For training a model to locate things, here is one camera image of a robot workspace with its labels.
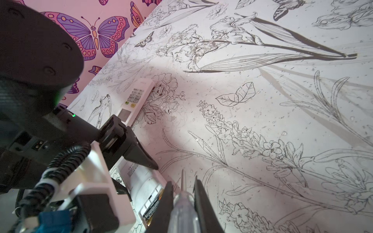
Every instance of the air conditioner remote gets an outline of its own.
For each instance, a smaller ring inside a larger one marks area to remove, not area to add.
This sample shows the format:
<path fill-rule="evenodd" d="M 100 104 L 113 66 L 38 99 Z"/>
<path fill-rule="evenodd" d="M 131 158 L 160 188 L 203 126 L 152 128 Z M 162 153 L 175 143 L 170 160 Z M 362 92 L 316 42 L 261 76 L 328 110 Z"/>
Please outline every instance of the air conditioner remote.
<path fill-rule="evenodd" d="M 132 126 L 154 85 L 151 79 L 139 78 L 125 91 L 125 102 L 116 114 L 123 124 Z"/>

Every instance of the pink wall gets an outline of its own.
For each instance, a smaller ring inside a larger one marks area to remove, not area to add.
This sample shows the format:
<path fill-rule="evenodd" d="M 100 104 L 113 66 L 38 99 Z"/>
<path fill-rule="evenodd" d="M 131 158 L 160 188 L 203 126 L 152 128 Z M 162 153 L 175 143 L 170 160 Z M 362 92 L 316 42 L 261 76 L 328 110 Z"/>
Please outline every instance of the pink wall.
<path fill-rule="evenodd" d="M 79 47 L 82 47 L 82 54 L 85 57 L 84 70 L 80 75 L 80 78 L 76 85 L 69 91 L 70 93 L 65 94 L 64 98 L 60 103 L 69 105 L 85 88 L 85 86 L 95 76 L 100 67 L 103 67 L 111 56 L 116 51 L 116 47 L 120 48 L 122 44 L 131 36 L 136 28 L 135 25 L 141 23 L 145 17 L 147 17 L 151 11 L 161 2 L 161 0 L 15 0 L 19 3 L 24 3 L 26 6 L 33 8 L 38 12 L 46 12 L 44 15 L 57 21 L 63 29 L 70 32 L 70 35 L 74 38 L 73 31 L 69 31 L 72 27 L 78 27 L 82 32 L 76 38 L 76 42 Z M 136 8 L 140 12 L 141 17 L 136 19 Z M 113 30 L 102 30 L 101 41 L 99 40 L 100 33 L 98 29 L 100 25 L 105 24 L 105 28 L 116 25 L 114 27 L 118 31 L 119 36 L 115 38 L 116 33 L 112 35 Z M 102 53 L 102 48 L 105 49 L 105 55 Z"/>

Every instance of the black cable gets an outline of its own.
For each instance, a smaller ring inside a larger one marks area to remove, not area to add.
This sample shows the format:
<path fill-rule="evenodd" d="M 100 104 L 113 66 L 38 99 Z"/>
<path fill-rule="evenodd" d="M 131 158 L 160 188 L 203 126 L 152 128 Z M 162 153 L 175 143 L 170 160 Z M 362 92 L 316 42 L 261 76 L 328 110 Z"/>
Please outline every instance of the black cable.
<path fill-rule="evenodd" d="M 19 201 L 22 200 L 23 194 L 25 193 L 24 189 L 20 189 L 17 194 L 17 199 L 16 199 L 16 206 L 15 206 L 15 213 L 17 217 L 20 217 L 21 215 L 21 208 L 19 207 Z"/>
<path fill-rule="evenodd" d="M 59 185 L 84 161 L 91 151 L 91 145 L 87 142 L 81 145 L 70 147 L 59 153 L 49 164 L 50 167 L 57 167 L 56 170 L 48 172 L 43 178 L 56 181 Z M 24 199 L 21 200 L 21 218 L 37 216 L 44 210 L 50 199 L 53 197 L 54 187 L 47 183 L 37 185 Z"/>
<path fill-rule="evenodd" d="M 12 225 L 7 233 L 15 233 L 18 225 L 21 223 L 21 218 L 18 218 L 17 221 Z"/>

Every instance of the blue connector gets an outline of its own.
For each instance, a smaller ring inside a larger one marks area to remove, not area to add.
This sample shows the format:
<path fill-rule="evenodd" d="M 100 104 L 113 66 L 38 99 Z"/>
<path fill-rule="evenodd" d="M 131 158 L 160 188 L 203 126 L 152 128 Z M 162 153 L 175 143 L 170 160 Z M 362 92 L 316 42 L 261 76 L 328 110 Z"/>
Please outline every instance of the blue connector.
<path fill-rule="evenodd" d="M 36 233 L 70 233 L 70 211 L 41 212 L 39 214 L 39 227 Z"/>

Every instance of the butterfly wallpaper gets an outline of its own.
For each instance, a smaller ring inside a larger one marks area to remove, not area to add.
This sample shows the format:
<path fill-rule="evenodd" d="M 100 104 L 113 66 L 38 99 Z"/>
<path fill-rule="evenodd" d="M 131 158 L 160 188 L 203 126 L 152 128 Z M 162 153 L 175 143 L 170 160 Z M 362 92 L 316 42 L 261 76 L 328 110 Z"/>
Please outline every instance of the butterfly wallpaper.
<path fill-rule="evenodd" d="M 14 0 L 58 24 L 76 42 L 84 70 L 61 104 L 70 103 L 142 24 L 161 0 Z"/>

